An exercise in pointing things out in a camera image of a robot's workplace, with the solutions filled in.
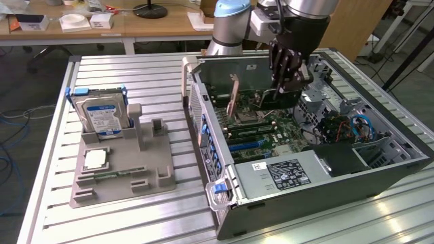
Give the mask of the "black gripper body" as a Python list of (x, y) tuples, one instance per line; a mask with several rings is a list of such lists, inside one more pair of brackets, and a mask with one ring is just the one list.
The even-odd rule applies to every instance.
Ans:
[(307, 60), (322, 41), (331, 17), (310, 19), (304, 17), (283, 18), (276, 24), (272, 52), (291, 50), (302, 60)]

